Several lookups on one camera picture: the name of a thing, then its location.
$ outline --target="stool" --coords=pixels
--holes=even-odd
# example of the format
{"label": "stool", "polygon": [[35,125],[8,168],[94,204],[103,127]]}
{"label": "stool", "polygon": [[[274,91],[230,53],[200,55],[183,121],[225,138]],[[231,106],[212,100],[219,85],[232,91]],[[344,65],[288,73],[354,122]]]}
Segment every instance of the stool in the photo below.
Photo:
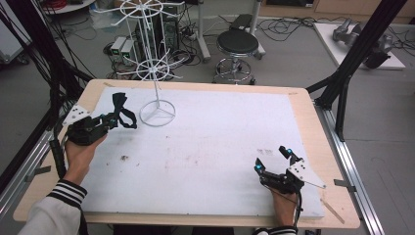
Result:
{"label": "stool", "polygon": [[216,83],[217,77],[234,81],[235,84],[250,78],[250,84],[255,85],[256,81],[251,74],[251,66],[239,58],[253,56],[258,49],[258,40],[244,30],[231,29],[220,33],[216,45],[219,51],[230,58],[223,59],[216,65],[216,76],[213,78],[213,83]]}

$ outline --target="person's hand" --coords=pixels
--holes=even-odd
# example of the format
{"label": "person's hand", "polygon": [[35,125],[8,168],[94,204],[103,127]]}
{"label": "person's hand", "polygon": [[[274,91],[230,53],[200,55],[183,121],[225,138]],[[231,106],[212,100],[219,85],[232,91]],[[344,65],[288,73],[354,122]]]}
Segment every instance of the person's hand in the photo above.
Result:
{"label": "person's hand", "polygon": [[65,144],[69,167],[64,179],[74,184],[80,185],[85,175],[88,173],[89,164],[95,155],[95,150],[107,135],[101,137],[89,146],[78,146],[71,141]]}
{"label": "person's hand", "polygon": [[274,201],[276,222],[279,226],[293,226],[294,212],[297,206],[297,194],[281,194],[270,188]]}

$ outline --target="wooden table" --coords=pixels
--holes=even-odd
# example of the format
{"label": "wooden table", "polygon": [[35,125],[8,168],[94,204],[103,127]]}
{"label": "wooden table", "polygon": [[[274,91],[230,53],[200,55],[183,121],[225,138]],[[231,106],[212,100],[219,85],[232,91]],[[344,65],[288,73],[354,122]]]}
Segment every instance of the wooden table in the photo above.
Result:
{"label": "wooden table", "polygon": [[[78,104],[93,111],[105,87],[151,88],[152,82],[129,80],[96,79],[88,83]],[[308,159],[314,171],[326,183],[326,189],[319,189],[325,216],[299,221],[299,227],[307,228],[356,228],[359,226],[356,210],[345,187],[334,184],[334,179],[343,179],[330,148],[323,127],[314,110],[311,99],[305,89],[290,87],[236,86],[222,84],[162,82],[162,89],[191,91],[226,91],[246,93],[284,94],[290,99],[294,115],[300,130],[300,136]],[[54,165],[51,154],[46,157],[43,166]],[[54,167],[51,172],[36,175],[25,192],[14,213],[14,219],[25,221],[31,205],[45,197],[55,186],[58,175]],[[272,216],[236,216],[236,215],[178,215],[178,214],[141,214],[86,212],[88,222],[96,223],[131,223],[131,224],[166,224],[166,225],[205,225],[205,226],[275,226]]]}

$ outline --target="sleeve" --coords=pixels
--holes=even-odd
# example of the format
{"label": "sleeve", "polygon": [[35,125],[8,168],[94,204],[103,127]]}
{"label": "sleeve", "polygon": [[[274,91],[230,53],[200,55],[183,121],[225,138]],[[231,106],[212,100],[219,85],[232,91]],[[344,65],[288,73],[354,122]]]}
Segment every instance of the sleeve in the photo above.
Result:
{"label": "sleeve", "polygon": [[253,235],[296,235],[297,230],[294,226],[282,226],[272,229],[259,228]]}
{"label": "sleeve", "polygon": [[75,235],[80,223],[80,204],[87,192],[84,188],[61,179],[52,192],[35,203],[20,235]]}

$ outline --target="stool base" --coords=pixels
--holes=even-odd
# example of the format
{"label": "stool base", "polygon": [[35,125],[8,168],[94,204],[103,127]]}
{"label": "stool base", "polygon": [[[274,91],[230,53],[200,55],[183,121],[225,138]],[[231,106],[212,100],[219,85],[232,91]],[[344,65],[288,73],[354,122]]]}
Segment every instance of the stool base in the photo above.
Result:
{"label": "stool base", "polygon": [[220,77],[229,81],[234,81],[235,84],[246,79],[250,79],[250,84],[254,85],[254,76],[251,74],[251,66],[238,58],[227,58],[221,60],[216,65],[216,76],[213,78],[213,83]]}

